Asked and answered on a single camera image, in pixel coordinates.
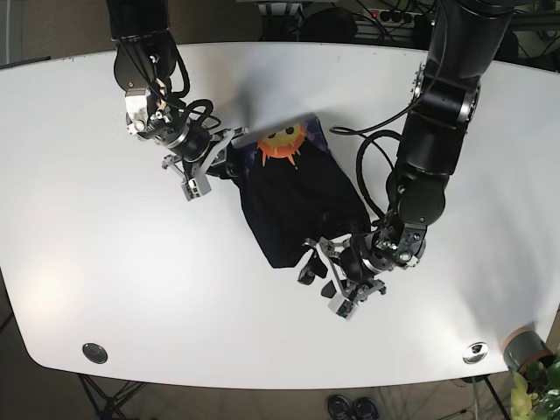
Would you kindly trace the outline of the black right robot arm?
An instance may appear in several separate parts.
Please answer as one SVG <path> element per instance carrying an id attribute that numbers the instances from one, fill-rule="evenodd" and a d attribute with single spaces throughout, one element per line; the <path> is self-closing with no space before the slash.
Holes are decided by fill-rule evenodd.
<path id="1" fill-rule="evenodd" d="M 169 29 L 168 3 L 109 1 L 107 7 L 129 133 L 168 150 L 162 167 L 180 177 L 188 200 L 209 193 L 211 177 L 239 185 L 242 163 L 233 141 L 247 131 L 223 129 L 209 99 L 184 101 L 191 83 Z"/>

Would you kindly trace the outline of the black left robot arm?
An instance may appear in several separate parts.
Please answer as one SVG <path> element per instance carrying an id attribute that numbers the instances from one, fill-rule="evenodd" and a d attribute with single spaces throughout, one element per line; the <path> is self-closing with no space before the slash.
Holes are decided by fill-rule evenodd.
<path id="1" fill-rule="evenodd" d="M 445 210 L 445 189 L 478 105 L 481 76 L 517 6 L 517 1 L 438 2 L 427 60 L 416 72 L 410 105 L 365 129 L 331 129 L 337 135 L 362 137 L 356 180 L 362 198 L 377 216 L 369 229 L 342 242 L 310 243 L 331 264 L 334 279 L 322 294 L 343 319 L 350 319 L 359 303 L 373 293 L 386 292 L 378 277 L 381 273 L 406 270 L 420 261 L 428 228 Z M 363 175 L 366 150 L 381 137 L 399 143 L 386 180 L 387 210 L 375 204 Z"/>

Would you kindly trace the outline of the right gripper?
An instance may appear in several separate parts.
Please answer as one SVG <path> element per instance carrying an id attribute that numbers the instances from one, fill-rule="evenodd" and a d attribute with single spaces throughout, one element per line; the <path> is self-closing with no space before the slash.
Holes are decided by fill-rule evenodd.
<path id="1" fill-rule="evenodd" d="M 174 171 L 187 200 L 210 193 L 210 176 L 232 179 L 238 176 L 233 142 L 249 133 L 246 127 L 221 129 L 208 99 L 174 107 L 148 88 L 125 94 L 126 123 L 140 141 L 152 141 L 169 154 L 164 170 Z"/>

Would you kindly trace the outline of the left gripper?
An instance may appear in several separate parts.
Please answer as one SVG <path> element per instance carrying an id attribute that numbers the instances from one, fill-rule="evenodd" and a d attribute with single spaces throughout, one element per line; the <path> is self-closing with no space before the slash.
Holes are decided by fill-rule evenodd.
<path id="1" fill-rule="evenodd" d="M 323 235 L 317 240 L 304 240 L 311 257 L 297 281 L 311 285 L 316 277 L 325 279 L 333 274 L 320 296 L 329 299 L 328 307 L 336 315 L 349 320 L 369 296 L 387 292 L 381 274 L 419 263 L 428 224 L 424 219 L 381 219 L 367 225 L 350 223 L 344 228 L 345 232 L 333 239 Z"/>

